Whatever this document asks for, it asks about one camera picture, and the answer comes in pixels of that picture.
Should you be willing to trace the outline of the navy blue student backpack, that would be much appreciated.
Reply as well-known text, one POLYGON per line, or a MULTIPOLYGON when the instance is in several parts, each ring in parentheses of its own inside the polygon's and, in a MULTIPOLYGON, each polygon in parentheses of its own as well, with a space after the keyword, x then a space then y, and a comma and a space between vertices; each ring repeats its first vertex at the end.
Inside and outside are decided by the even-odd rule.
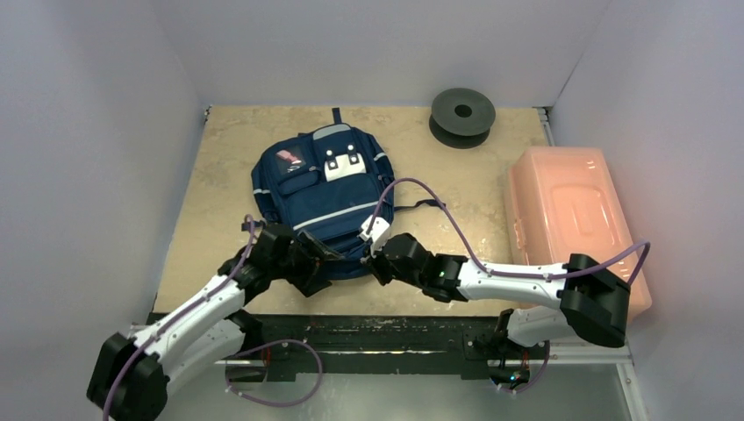
POLYGON ((376 138, 343 122, 339 109, 333 109, 332 124, 268 147, 251 171, 254 200, 266 222, 307 231, 344 255, 321 268, 331 281, 368 274, 360 227, 374 210, 393 221, 399 208, 387 187, 395 178, 376 138), (304 163, 277 158, 282 149, 304 163))

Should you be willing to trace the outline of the pink eraser stick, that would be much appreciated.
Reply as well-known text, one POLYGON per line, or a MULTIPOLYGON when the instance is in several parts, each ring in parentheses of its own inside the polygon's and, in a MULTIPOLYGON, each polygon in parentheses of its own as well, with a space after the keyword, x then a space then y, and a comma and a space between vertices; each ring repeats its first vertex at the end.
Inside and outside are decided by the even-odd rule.
POLYGON ((293 166, 301 166, 304 163, 304 161, 300 157, 285 149, 278 151, 275 155, 277 158, 283 161, 287 161, 290 165, 293 166))

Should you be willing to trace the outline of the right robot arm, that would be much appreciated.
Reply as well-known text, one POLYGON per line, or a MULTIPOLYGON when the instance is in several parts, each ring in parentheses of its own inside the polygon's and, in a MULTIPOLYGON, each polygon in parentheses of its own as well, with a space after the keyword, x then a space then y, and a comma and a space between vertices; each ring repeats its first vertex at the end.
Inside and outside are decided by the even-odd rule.
POLYGON ((522 310, 503 311, 492 334, 495 350, 505 357, 570 335, 609 348, 626 343, 631 286, 585 254, 538 266, 484 264, 431 253, 403 233, 373 242, 361 261, 382 285, 404 282, 438 302, 523 303, 522 310))

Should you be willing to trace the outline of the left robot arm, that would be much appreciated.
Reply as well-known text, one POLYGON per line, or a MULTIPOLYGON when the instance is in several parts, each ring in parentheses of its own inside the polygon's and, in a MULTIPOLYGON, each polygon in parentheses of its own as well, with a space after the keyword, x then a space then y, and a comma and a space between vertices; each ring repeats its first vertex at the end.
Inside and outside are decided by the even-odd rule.
POLYGON ((114 333, 101 346, 86 397, 105 420, 155 420, 184 383, 225 357, 267 360, 277 346, 245 307, 285 280, 310 296, 329 286, 324 267, 343 256, 306 231, 287 225, 257 230, 191 298, 163 318, 129 334, 114 333))

